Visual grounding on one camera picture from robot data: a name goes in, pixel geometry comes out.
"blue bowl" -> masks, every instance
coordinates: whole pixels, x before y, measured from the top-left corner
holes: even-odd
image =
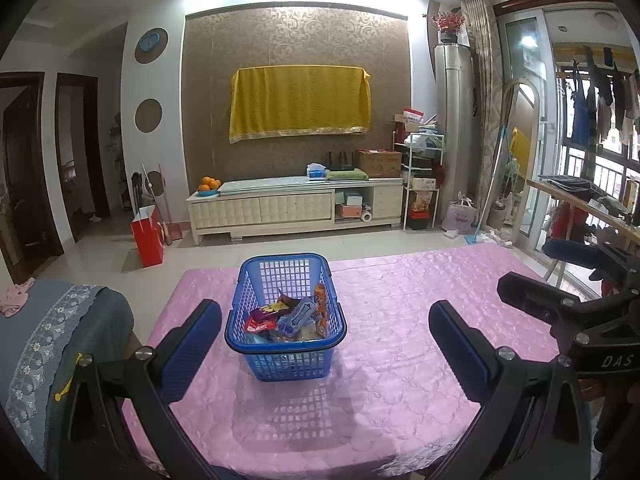
[[[208,191],[199,191],[198,196],[216,196],[218,194],[217,189],[209,189]]]

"green towel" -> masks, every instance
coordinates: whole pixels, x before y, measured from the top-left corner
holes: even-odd
[[[356,168],[351,171],[326,170],[327,180],[369,180],[369,175]]]

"pink tablecloth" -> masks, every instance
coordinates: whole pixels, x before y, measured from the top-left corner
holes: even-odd
[[[478,406],[466,400],[428,329],[446,299],[494,346],[549,361],[548,327],[500,302],[498,278],[536,275],[509,250],[451,250],[333,262],[349,332],[322,380],[261,383],[222,335],[172,410],[206,460],[254,478],[392,476],[424,468],[451,449]],[[202,298],[226,319],[238,269],[184,273],[149,338],[157,344]],[[140,451],[154,452],[130,408]]]

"flower pot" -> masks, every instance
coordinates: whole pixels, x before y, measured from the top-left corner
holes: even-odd
[[[440,30],[438,32],[440,36],[440,43],[457,43],[458,34],[453,30]]]

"gift bag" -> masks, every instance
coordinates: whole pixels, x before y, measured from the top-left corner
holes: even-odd
[[[445,231],[458,230],[461,235],[471,231],[474,219],[476,218],[476,208],[471,205],[471,200],[458,193],[458,200],[449,202],[449,208],[442,220],[442,228]]]

